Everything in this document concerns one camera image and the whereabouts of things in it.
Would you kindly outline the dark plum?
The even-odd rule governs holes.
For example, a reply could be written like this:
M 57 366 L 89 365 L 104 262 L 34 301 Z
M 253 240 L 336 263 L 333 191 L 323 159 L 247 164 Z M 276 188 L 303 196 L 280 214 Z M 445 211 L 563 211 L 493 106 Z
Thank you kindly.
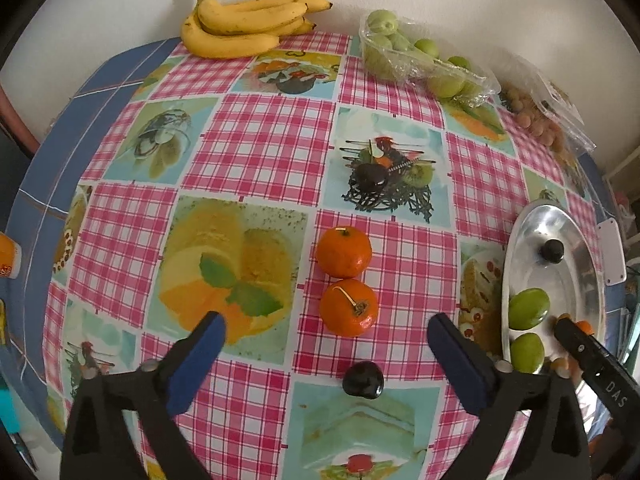
M 372 361 L 352 364 L 342 380 L 344 393 L 368 400 L 377 399 L 384 390 L 382 370 Z
M 541 245 L 539 252 L 544 261 L 558 264 L 564 259 L 564 244 L 556 238 L 550 238 Z

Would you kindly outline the green mango back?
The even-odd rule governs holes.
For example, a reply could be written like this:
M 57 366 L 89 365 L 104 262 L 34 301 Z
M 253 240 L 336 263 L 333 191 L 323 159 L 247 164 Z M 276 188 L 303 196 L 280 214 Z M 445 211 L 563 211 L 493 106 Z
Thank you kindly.
M 521 373 L 536 374 L 544 364 L 544 344 L 535 333 L 526 333 L 511 342 L 511 363 Z

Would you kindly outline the checkered fruit print tablecloth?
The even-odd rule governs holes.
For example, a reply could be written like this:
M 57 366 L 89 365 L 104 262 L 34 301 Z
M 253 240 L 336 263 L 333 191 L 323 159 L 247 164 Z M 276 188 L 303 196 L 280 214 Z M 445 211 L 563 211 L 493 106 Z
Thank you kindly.
M 596 199 L 501 104 L 467 115 L 363 69 L 328 32 L 242 60 L 175 40 L 106 62 L 66 106 L 6 232 L 1 369 L 53 440 L 82 373 L 157 358 L 219 310 L 230 339 L 179 428 L 221 479 L 435 479 L 475 420 L 426 343 L 444 312 L 485 339 L 516 216 L 554 197 L 600 252 Z M 355 338 L 319 315 L 314 252 L 365 232 L 378 297 Z M 384 390 L 344 393 L 372 361 Z

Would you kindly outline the orange plastic cup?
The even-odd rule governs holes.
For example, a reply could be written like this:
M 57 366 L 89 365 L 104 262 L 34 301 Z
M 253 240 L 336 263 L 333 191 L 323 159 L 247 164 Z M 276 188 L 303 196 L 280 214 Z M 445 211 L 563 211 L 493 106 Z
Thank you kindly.
M 17 278 L 22 265 L 22 248 L 11 237 L 0 233 L 0 276 Z

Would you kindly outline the small back mandarin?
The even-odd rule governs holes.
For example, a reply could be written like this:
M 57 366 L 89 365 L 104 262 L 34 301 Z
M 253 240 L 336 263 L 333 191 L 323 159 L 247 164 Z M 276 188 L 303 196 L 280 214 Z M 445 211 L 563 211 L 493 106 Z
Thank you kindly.
M 356 278 L 369 266 L 372 247 L 365 232 L 354 226 L 336 226 L 322 234 L 314 258 L 331 278 Z

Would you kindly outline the green mango front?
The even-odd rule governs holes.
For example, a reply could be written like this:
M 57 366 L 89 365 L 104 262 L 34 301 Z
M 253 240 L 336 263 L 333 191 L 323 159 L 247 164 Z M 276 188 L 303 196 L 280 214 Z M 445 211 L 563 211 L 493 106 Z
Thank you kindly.
M 522 290 L 509 301 L 509 327 L 512 330 L 530 330 L 544 320 L 549 309 L 550 298 L 543 289 Z

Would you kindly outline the mandarin with stem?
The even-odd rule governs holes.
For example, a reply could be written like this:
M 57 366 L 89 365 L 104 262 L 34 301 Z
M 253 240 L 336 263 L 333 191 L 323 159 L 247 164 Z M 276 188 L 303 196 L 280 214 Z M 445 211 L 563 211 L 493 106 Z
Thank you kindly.
M 332 334 L 359 337 L 378 320 L 378 297 L 363 282 L 345 278 L 324 291 L 319 302 L 319 315 Z

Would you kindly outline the yellow banana bunch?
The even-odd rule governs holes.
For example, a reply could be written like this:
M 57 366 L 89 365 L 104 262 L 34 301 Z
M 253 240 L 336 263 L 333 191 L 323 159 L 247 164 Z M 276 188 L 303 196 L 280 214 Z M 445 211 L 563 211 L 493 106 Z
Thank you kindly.
M 180 39 L 199 58 L 251 58 L 276 48 L 282 38 L 312 32 L 316 25 L 308 16 L 332 6 L 329 0 L 196 0 Z

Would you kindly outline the green mango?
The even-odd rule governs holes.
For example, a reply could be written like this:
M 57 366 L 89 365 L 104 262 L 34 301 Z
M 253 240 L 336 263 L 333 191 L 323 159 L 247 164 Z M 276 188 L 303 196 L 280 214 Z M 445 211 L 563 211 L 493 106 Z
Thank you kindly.
M 535 333 L 526 333 L 511 342 L 511 363 L 521 373 L 536 374 L 544 364 L 544 344 Z
M 522 290 L 509 301 L 509 327 L 512 330 L 530 330 L 544 320 L 549 309 L 550 298 L 543 289 Z

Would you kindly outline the brown kiwi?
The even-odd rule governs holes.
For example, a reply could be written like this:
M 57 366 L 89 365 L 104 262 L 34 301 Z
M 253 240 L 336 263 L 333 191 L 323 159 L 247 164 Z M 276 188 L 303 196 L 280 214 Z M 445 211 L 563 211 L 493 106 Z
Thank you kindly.
M 556 359 L 554 359 L 550 364 L 550 368 L 552 370 L 555 370 L 556 372 L 558 370 L 565 370 L 567 372 L 568 371 L 567 358 L 556 358 Z

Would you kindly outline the white power adapter box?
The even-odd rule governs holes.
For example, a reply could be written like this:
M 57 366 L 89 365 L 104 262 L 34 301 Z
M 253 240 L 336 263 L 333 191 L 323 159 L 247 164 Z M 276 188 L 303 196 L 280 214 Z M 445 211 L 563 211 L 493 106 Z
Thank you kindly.
M 597 225 L 597 236 L 600 247 L 603 278 L 606 286 L 622 284 L 627 278 L 624 246 L 620 237 L 620 227 L 613 218 L 608 218 Z

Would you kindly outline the large metal bowl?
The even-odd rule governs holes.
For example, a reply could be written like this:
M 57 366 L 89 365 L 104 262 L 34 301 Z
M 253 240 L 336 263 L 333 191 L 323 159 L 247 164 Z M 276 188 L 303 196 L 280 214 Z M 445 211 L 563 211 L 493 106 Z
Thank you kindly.
M 539 252 L 550 238 L 564 244 L 564 259 L 558 264 L 544 261 Z M 529 288 L 541 288 L 548 294 L 549 312 L 530 330 L 512 330 L 509 301 Z M 534 200 L 518 215 L 506 245 L 501 292 L 503 357 L 511 363 L 511 342 L 523 334 L 535 333 L 544 344 L 546 355 L 536 374 L 554 359 L 567 358 L 567 351 L 553 335 L 554 324 L 563 313 L 568 313 L 574 322 L 588 321 L 593 335 L 603 337 L 603 287 L 582 231 L 560 205 L 552 200 Z

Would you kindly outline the clear tray of green plums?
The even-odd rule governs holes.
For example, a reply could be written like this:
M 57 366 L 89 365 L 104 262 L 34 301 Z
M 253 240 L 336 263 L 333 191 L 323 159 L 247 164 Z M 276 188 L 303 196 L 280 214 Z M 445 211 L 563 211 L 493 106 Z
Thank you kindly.
M 492 70 L 463 53 L 441 28 L 380 9 L 360 18 L 359 39 L 364 68 L 379 80 L 467 106 L 480 106 L 500 92 Z

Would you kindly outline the large orange mandarin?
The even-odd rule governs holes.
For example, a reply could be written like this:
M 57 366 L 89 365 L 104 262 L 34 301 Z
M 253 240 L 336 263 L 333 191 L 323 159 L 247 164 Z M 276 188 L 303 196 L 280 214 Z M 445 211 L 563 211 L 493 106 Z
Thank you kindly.
M 568 313 L 563 313 L 558 317 L 558 320 L 562 320 L 563 318 L 568 318 L 569 320 L 572 319 L 572 317 L 568 314 Z M 594 334 L 594 329 L 591 326 L 591 324 L 588 321 L 582 320 L 582 321 L 577 321 L 576 325 L 578 326 L 578 328 L 580 330 L 582 330 L 585 334 L 592 336 Z

